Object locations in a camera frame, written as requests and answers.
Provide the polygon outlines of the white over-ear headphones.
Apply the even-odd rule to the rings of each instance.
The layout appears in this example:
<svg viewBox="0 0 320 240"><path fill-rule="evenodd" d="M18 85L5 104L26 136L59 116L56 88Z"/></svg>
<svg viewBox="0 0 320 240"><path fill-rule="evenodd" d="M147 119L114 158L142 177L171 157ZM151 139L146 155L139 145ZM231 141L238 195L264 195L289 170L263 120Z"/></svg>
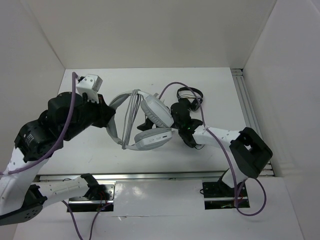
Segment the white over-ear headphones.
<svg viewBox="0 0 320 240"><path fill-rule="evenodd" d="M129 100L129 103L124 117L122 137L118 137L114 117L106 127L109 136L123 150L150 151L163 146L172 139L174 119L162 101L150 93L134 89L117 95L109 106L117 110L126 100ZM145 117L154 123L155 128L138 133L134 137L134 144L130 145L131 133L139 109L142 109Z"/></svg>

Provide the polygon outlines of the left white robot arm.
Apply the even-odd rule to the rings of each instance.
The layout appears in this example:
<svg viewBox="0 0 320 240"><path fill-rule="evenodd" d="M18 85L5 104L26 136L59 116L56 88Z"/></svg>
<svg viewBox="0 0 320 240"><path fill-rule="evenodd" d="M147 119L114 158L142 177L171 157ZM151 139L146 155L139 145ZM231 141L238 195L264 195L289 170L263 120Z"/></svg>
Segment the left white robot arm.
<svg viewBox="0 0 320 240"><path fill-rule="evenodd" d="M52 157L65 141L90 126L107 127L115 115L101 94L93 103L87 95L63 92L48 101L48 108L38 119L26 123L14 140L14 149L7 171L22 169L35 163L45 154ZM36 166L0 179L0 224L2 226L27 222L47 206L74 197L94 200L103 195L106 187L90 173L61 183L34 184L33 181L45 159Z"/></svg>

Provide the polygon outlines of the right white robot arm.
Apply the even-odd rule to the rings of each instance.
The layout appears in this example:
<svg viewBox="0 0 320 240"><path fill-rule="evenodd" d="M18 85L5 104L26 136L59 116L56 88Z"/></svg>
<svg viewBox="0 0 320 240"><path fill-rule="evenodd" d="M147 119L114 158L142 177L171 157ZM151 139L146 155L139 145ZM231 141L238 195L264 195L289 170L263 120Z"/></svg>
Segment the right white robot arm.
<svg viewBox="0 0 320 240"><path fill-rule="evenodd" d="M226 130L209 127L204 120L191 118L184 104L177 102L167 108L156 97L148 97L141 104L146 121L138 126L141 133L135 137L140 149L158 146L169 140L170 130L177 130L190 148L214 146L221 148L229 168L218 180L218 191L230 196L239 191L247 179L257 179L273 156L272 150L250 127L243 130Z"/></svg>

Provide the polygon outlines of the black on-ear headphones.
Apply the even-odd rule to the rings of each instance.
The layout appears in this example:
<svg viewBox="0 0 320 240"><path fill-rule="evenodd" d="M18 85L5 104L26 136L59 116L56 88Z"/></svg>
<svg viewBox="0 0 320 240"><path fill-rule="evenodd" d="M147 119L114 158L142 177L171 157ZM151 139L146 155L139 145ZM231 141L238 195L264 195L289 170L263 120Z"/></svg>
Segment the black on-ear headphones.
<svg viewBox="0 0 320 240"><path fill-rule="evenodd" d="M179 103L184 104L189 111L196 112L202 105L204 94L194 87L181 87L176 92Z"/></svg>
<svg viewBox="0 0 320 240"><path fill-rule="evenodd" d="M190 148L194 148L196 150L201 150L205 145L196 143L193 137L193 131L190 130L179 130L178 135L181 137L183 142Z"/></svg>

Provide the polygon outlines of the aluminium mounting rail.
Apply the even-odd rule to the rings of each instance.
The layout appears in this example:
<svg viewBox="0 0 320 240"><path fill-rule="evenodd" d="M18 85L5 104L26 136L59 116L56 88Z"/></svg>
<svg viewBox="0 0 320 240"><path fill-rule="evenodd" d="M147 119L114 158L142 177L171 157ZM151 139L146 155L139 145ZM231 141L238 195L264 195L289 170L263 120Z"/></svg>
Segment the aluminium mounting rail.
<svg viewBox="0 0 320 240"><path fill-rule="evenodd" d="M71 197L68 204L74 212L93 212L110 204L106 208L110 212L114 209L114 200L120 195L121 182L201 180L200 188L195 192L204 198L205 209L231 209L235 193L233 188L222 182L223 175L221 171L95 174L93 177L102 189L94 196Z"/></svg>

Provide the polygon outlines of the aluminium side rail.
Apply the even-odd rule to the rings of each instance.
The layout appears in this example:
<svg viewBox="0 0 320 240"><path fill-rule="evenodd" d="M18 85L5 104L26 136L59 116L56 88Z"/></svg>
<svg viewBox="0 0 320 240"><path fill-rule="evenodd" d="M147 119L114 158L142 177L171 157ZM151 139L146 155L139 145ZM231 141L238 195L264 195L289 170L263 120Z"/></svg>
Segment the aluminium side rail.
<svg viewBox="0 0 320 240"><path fill-rule="evenodd" d="M273 176L273 168L270 159L273 152L263 141L253 104L245 84L241 69L232 69L231 75L235 84L236 92L244 116L246 128L243 130L245 142L248 143L248 150L242 150L240 157L240 168L245 170L251 178L261 176Z"/></svg>

